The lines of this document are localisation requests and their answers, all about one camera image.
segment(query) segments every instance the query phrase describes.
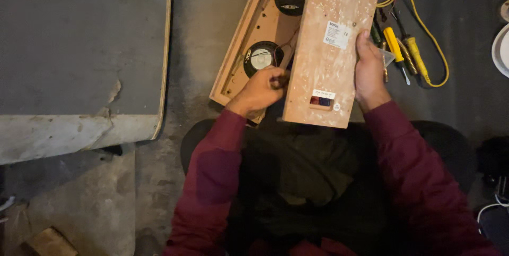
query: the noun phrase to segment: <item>concrete floor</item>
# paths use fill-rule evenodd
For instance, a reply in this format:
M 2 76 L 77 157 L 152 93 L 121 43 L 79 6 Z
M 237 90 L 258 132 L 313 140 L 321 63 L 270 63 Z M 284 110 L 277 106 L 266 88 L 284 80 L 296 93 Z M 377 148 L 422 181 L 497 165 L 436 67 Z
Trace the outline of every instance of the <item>concrete floor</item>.
M 403 79 L 391 69 L 388 88 L 412 119 L 437 120 L 450 124 L 464 133 L 473 144 L 494 135 L 509 133 L 509 103 L 504 99 L 509 82 L 496 70 L 490 57 L 492 39 L 503 26 L 497 15 L 497 7 L 503 1 L 416 0 L 424 22 L 436 34 L 449 59 L 451 80 L 441 89 L 425 90 L 416 84 L 404 85 Z M 158 253 L 171 231 L 170 220 L 184 181 L 179 156 L 180 142 L 194 123 L 219 114 L 221 107 L 209 101 L 208 95 L 245 2 L 173 0 L 164 127 L 156 141 L 136 144 L 133 180 L 136 198 L 130 202 L 131 206 L 117 206 L 119 212 L 125 213 L 123 222 L 132 221 L 132 217 L 127 215 L 132 215 L 135 208 L 136 255 Z M 408 12 L 401 5 L 400 10 L 402 18 L 409 20 L 407 31 L 418 40 L 423 40 L 422 55 L 431 67 L 432 78 L 439 79 L 441 65 L 436 51 L 427 43 L 418 26 L 410 21 Z M 362 120 L 356 107 L 352 120 Z M 30 162 L 20 165 L 28 168 Z M 101 167 L 113 169 L 104 164 Z M 82 175 L 87 173 L 93 173 L 93 167 L 87 167 Z M 73 176 L 64 183 L 55 184 L 50 191 L 63 189 L 60 187 L 72 181 Z M 32 182 L 32 185 L 44 186 L 48 182 L 51 180 L 45 177 Z M 76 194 L 88 190 L 84 187 L 73 189 Z M 38 195 L 28 197 L 37 199 Z M 71 208 L 75 209 L 62 208 L 62 213 L 70 214 L 65 210 Z M 101 235 L 104 239 L 99 240 L 97 236 L 90 238 L 89 233 L 83 232 L 83 235 L 92 239 L 92 242 L 107 242 L 108 235 Z M 108 249 L 111 255 L 132 254 L 129 249 L 116 252 L 113 252 L 112 247 Z

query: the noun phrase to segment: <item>white plate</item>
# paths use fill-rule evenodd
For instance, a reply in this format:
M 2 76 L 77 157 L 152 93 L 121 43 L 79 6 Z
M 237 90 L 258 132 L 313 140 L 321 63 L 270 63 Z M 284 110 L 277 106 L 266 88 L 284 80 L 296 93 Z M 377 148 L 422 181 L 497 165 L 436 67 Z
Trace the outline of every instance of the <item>white plate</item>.
M 498 33 L 493 41 L 491 56 L 498 70 L 509 77 L 509 24 Z

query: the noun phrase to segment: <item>yellow screwdriver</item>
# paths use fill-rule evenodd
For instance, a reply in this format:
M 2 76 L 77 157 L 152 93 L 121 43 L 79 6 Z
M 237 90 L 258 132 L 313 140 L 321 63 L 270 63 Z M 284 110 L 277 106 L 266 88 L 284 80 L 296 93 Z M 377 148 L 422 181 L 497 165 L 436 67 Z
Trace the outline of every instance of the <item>yellow screwdriver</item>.
M 410 79 L 405 72 L 405 59 L 401 54 L 400 45 L 396 39 L 396 35 L 394 34 L 394 30 L 391 27 L 387 27 L 383 31 L 383 35 L 385 35 L 385 39 L 387 39 L 387 43 L 389 44 L 390 51 L 396 55 L 396 66 L 403 72 L 403 75 L 407 81 L 407 85 L 410 85 Z

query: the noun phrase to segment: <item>yellow handle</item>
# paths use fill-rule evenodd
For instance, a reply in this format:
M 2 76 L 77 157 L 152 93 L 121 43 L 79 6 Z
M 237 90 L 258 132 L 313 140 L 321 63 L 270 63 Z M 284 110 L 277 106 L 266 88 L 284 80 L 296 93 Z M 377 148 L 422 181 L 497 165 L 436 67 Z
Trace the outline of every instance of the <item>yellow handle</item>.
M 415 63 L 417 63 L 417 67 L 419 68 L 420 74 L 426 79 L 428 77 L 428 70 L 426 69 L 426 66 L 424 65 L 423 58 L 420 57 L 419 47 L 417 47 L 417 43 L 415 42 L 415 37 L 408 38 L 405 40 L 408 49 L 410 50 L 410 53 L 412 54 L 412 57 L 415 60 Z
M 391 27 L 387 27 L 383 31 L 383 35 L 385 35 L 385 39 L 387 39 L 387 43 L 389 44 L 390 51 L 396 55 L 396 62 L 401 62 L 404 60 L 403 54 L 401 54 L 401 49 L 396 40 L 396 35 L 394 35 L 394 31 Z

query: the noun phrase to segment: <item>left hand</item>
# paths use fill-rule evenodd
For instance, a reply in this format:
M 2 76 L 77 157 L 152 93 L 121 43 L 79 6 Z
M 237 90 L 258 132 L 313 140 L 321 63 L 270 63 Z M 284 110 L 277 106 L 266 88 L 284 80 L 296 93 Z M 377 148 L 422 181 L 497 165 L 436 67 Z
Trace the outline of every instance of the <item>left hand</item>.
M 285 70 L 274 66 L 267 66 L 256 72 L 251 79 L 227 105 L 226 109 L 246 117 L 251 112 L 265 109 L 276 103 L 286 94 L 286 89 L 280 87 L 279 78 L 285 76 Z

